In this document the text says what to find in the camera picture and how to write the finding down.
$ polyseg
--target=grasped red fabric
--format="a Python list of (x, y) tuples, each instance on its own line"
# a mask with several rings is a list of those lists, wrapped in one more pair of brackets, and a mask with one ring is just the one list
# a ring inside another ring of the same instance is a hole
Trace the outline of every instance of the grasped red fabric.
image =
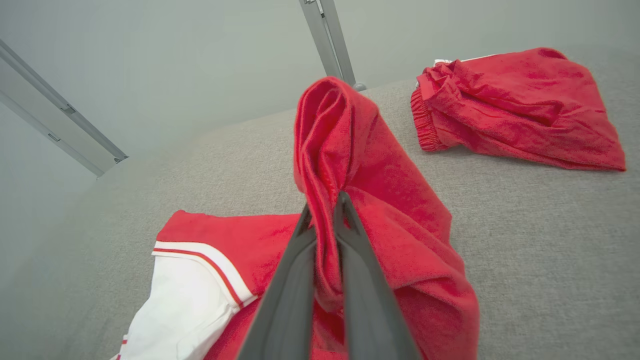
[(559, 51), (437, 63), (417, 79), (411, 108), (425, 151), (462, 144), (569, 169), (625, 170), (593, 76)]
[[(307, 197), (318, 236), (312, 359), (347, 358), (332, 230), (341, 190), (362, 219), (424, 358), (475, 359), (478, 304), (463, 261), (449, 243), (451, 215), (377, 106), (338, 79), (322, 79), (300, 99), (294, 146), (294, 178)], [(290, 236), (267, 228), (273, 236)], [(273, 275), (273, 264), (268, 267)], [(257, 306), (254, 302), (231, 320), (207, 359), (235, 358)]]

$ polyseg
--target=wrinkled fabric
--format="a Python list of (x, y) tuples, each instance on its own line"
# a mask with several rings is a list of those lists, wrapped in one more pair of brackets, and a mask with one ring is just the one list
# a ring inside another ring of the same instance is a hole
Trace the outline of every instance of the wrinkled fabric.
[[(398, 144), (377, 106), (338, 79), (322, 79), (300, 99), (294, 136), (294, 179), (307, 197), (317, 232), (312, 359), (348, 357), (332, 229), (341, 190), (358, 211), (424, 358), (475, 359), (478, 303), (463, 261), (449, 243), (451, 215)], [(272, 221), (283, 229), (276, 219)], [(288, 240), (291, 233), (266, 227), (276, 238), (265, 240), (270, 251), (281, 256), (273, 244)], [(247, 251), (259, 249), (254, 244)], [(273, 264), (267, 268), (266, 274), (273, 276)], [(235, 358), (258, 303), (231, 319), (206, 359)]]
[(626, 169), (593, 76), (556, 50), (437, 63), (417, 79), (411, 107), (425, 151), (462, 144), (568, 169)]

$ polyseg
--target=white garment edge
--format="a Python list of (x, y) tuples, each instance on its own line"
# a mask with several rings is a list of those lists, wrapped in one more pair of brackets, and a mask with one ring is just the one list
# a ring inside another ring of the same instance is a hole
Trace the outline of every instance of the white garment edge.
[[(482, 58), (488, 58), (489, 56), (495, 56), (495, 55), (498, 55), (498, 54), (485, 55), (485, 56), (480, 56), (479, 58), (472, 58), (472, 59), (466, 59), (466, 60), (460, 60), (460, 61), (464, 62), (464, 61), (469, 61), (469, 60), (477, 60), (477, 59), (482, 59)], [(452, 62), (453, 61), (446, 60), (446, 59), (435, 59), (435, 60), (433, 60), (433, 66), (436, 66), (437, 63), (449, 64), (449, 63), (452, 63)], [(420, 83), (418, 83), (418, 81), (416, 81), (415, 82), (415, 88), (418, 88), (419, 85), (420, 85)]]
[(112, 360), (202, 360), (240, 310), (221, 275), (244, 306), (257, 297), (231, 261), (210, 245), (157, 241), (153, 255), (151, 294)]

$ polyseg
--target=metal frame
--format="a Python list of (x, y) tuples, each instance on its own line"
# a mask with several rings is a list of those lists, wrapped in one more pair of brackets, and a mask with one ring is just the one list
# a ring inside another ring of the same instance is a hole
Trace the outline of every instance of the metal frame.
[(0, 58), (20, 74), (26, 81), (35, 87), (49, 101), (56, 105), (71, 121), (75, 122), (85, 133), (89, 134), (97, 143), (115, 157), (116, 163), (127, 158), (111, 140), (104, 136), (92, 123), (80, 114), (62, 95), (55, 91), (44, 79), (40, 77), (18, 54), (0, 39)]
[(356, 83), (333, 0), (299, 1), (327, 76), (335, 76), (363, 90), (364, 86)]
[(80, 164), (86, 167), (90, 172), (93, 172), (97, 177), (100, 177), (104, 174), (104, 172), (97, 166), (95, 166), (91, 161), (77, 152), (73, 147), (69, 146), (69, 144), (67, 144), (64, 140), (57, 137), (56, 134), (53, 133), (53, 131), (49, 130), (48, 127), (44, 126), (44, 124), (42, 124), (32, 114), (26, 111), (22, 106), (13, 101), (12, 98), (8, 97), (2, 91), (0, 91), (0, 102), (4, 103), (7, 108), (16, 113), (24, 121), (28, 122), (29, 125), (33, 126), (33, 128), (36, 129), (39, 133), (43, 134), (46, 138), (51, 140), (51, 142), (56, 144), (60, 149), (69, 154), (72, 158), (76, 159)]

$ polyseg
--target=clothing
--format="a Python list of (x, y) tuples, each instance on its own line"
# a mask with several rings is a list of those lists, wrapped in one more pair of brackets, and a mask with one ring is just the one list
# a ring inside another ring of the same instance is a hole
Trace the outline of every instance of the clothing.
[[(375, 104), (338, 79), (322, 79), (300, 99), (294, 139), (294, 179), (307, 197), (317, 232), (311, 358), (347, 358), (339, 257), (332, 231), (333, 208), (344, 190), (358, 211), (423, 356), (475, 359), (478, 305), (463, 261), (449, 243), (451, 215), (400, 147)], [(175, 293), (189, 295), (171, 307), (175, 316), (170, 322), (180, 326), (171, 327), (162, 312), (153, 311), (163, 308), (153, 305), (154, 301), (165, 300), (154, 295), (152, 285), (149, 301), (132, 322), (122, 360), (160, 353), (152, 343), (159, 332), (151, 328), (158, 326), (142, 326), (158, 322), (179, 332), (164, 335), (176, 349), (167, 353), (171, 359), (201, 359), (210, 343), (204, 359), (235, 359), (259, 306), (259, 300), (253, 300), (269, 284), (298, 217), (174, 214), (158, 234), (154, 282), (161, 278), (155, 271), (166, 264), (161, 258), (190, 261), (206, 271), (198, 270), (200, 275), (184, 285), (180, 279), (190, 278), (187, 272), (195, 273), (197, 266), (184, 270), (186, 264), (173, 264), (183, 273), (174, 277), (170, 287), (179, 290), (162, 293), (171, 299), (178, 296)], [(191, 296), (190, 288), (196, 289), (196, 295)], [(146, 319), (141, 315), (145, 307), (151, 309)], [(144, 329), (153, 336), (138, 336), (151, 342), (140, 347), (136, 356), (129, 356), (133, 333)]]
[(420, 146), (462, 144), (582, 170), (625, 170), (625, 155), (589, 70), (553, 49), (438, 62), (411, 98)]

